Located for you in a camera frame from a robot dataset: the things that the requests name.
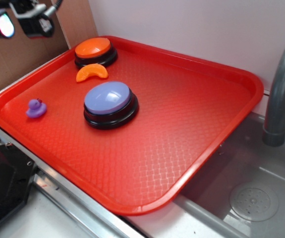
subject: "white wall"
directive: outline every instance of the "white wall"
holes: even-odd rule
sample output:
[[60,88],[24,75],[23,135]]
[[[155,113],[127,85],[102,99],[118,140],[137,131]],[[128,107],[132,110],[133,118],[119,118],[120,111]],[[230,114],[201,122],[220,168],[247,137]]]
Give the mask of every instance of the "white wall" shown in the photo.
[[285,48],[285,0],[89,0],[98,34],[255,73],[270,90]]

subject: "sink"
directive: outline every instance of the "sink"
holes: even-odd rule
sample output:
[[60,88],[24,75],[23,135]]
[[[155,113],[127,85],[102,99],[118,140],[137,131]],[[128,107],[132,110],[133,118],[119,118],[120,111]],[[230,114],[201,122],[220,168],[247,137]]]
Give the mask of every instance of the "sink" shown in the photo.
[[248,237],[285,237],[285,144],[262,142],[251,113],[180,192]]

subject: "cardboard box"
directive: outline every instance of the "cardboard box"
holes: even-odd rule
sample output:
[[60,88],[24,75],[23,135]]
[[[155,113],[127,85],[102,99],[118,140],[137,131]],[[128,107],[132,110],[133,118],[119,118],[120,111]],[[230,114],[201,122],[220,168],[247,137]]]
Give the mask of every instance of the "cardboard box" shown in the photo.
[[[52,4],[50,0],[39,2],[47,6]],[[62,28],[58,18],[52,16],[55,33],[50,38],[28,38],[11,9],[7,9],[7,12],[14,24],[15,35],[11,39],[0,39],[0,90],[62,54],[69,47],[97,36],[87,0],[63,1],[57,12]]]

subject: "red tray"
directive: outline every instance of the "red tray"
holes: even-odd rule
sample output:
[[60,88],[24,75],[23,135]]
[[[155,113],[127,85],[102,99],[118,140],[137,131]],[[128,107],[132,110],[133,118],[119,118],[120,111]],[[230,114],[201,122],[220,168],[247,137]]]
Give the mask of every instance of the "red tray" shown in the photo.
[[[76,83],[71,49],[0,94],[0,127],[121,215],[158,209],[182,189],[263,95],[253,74],[107,37],[118,51],[108,79]],[[128,124],[98,130],[83,117],[87,92],[121,81],[140,110]],[[27,118],[31,99],[48,106]]]

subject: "rubber duck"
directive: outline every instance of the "rubber duck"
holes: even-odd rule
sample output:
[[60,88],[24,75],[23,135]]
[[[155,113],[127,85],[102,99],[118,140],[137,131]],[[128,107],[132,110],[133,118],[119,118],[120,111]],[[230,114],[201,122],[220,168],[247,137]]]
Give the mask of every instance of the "rubber duck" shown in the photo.
[[29,102],[29,109],[26,114],[29,118],[38,118],[47,111],[47,105],[41,99],[32,99]]

